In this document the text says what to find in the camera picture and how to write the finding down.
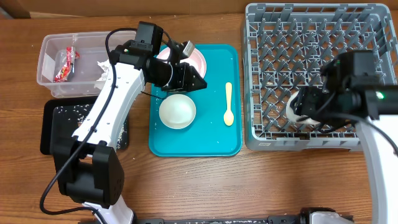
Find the white plastic cup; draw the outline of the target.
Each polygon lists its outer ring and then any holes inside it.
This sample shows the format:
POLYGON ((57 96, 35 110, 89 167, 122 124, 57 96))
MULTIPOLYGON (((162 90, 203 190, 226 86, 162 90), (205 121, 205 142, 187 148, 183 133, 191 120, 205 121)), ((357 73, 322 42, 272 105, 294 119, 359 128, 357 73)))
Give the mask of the white plastic cup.
POLYGON ((297 99, 298 92, 295 92, 288 100, 287 106, 285 109, 286 117, 289 121, 295 122, 297 124, 307 124, 307 125, 318 125, 320 124, 318 121, 315 121, 311 118, 306 119, 305 121, 298 121, 299 118, 303 118, 303 116, 298 116, 294 113, 292 106, 290 105, 293 100, 297 99))

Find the white bowl with food scraps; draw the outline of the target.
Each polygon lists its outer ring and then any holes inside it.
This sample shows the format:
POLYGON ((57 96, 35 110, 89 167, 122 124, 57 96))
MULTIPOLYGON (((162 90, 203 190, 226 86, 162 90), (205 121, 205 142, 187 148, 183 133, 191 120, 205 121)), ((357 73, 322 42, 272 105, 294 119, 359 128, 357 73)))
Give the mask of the white bowl with food scraps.
POLYGON ((159 118, 171 129, 188 127, 195 119, 196 105, 187 95, 174 94, 166 97, 159 106, 159 118))

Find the yellow plastic spoon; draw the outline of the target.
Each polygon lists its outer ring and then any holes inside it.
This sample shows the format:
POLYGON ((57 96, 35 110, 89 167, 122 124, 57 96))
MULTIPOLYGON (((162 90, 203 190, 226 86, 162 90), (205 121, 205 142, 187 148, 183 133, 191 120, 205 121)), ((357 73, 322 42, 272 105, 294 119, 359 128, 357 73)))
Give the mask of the yellow plastic spoon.
POLYGON ((231 126, 234 122, 234 114, 231 111, 231 97, 232 97, 232 84, 227 82, 225 85, 226 92, 226 111, 224 113, 223 119, 227 126, 231 126))

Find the white paper napkin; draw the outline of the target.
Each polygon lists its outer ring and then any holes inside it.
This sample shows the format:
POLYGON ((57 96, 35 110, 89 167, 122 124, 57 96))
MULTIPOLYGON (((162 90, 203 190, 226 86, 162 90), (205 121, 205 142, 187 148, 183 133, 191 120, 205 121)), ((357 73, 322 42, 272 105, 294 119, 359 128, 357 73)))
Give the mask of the white paper napkin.
POLYGON ((106 60, 104 62, 97 62, 97 65, 100 67, 100 69, 102 69, 102 73, 99 79, 97 79, 94 87, 102 90, 104 87, 104 83, 107 80, 108 70, 110 68, 110 62, 109 60, 106 60))

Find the white rice pile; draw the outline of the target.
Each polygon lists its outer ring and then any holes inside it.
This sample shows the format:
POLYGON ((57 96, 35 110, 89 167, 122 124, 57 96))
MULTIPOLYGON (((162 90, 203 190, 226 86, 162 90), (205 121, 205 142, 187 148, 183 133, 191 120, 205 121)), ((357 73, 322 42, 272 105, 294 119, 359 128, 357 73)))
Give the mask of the white rice pile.
MULTIPOLYGON (((92 107, 93 104, 56 107, 53 110, 52 137, 55 139, 58 137, 70 138, 73 132, 85 120, 92 107)), ((129 121, 128 118, 126 118, 116 143, 117 150, 127 148, 129 144, 128 128, 129 121)))

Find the red snack wrapper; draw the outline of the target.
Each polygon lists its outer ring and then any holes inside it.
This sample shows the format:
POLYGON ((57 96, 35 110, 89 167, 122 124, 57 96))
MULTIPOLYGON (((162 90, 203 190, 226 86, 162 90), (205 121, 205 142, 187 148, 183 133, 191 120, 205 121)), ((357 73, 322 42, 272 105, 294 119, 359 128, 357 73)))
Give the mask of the red snack wrapper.
POLYGON ((67 47, 66 53, 66 61, 55 75, 54 82, 69 82, 75 73, 75 61, 80 58, 80 54, 75 47, 67 47))

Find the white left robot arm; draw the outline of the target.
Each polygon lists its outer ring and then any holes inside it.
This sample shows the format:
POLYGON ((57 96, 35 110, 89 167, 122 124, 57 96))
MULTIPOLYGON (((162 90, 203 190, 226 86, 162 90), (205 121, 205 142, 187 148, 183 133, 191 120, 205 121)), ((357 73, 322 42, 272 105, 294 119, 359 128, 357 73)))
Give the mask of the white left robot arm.
POLYGON ((207 84, 187 58, 190 42, 176 42, 160 26, 140 22, 132 40, 106 51, 110 73, 91 111, 69 138, 54 139, 51 185, 88 210, 99 223, 134 223, 136 215, 121 193, 124 170, 116 143, 137 95, 152 83, 170 93, 191 92, 207 84))

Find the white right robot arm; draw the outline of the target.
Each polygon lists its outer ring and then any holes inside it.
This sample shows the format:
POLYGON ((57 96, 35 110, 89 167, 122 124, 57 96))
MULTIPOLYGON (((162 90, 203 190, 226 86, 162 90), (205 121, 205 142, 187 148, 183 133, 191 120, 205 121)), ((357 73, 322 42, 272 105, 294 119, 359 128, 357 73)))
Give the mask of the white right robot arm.
POLYGON ((397 223, 397 85, 376 74, 374 54, 354 50, 322 66, 323 87, 301 87, 286 116, 302 124, 352 125, 363 148, 373 203, 373 223, 397 223))

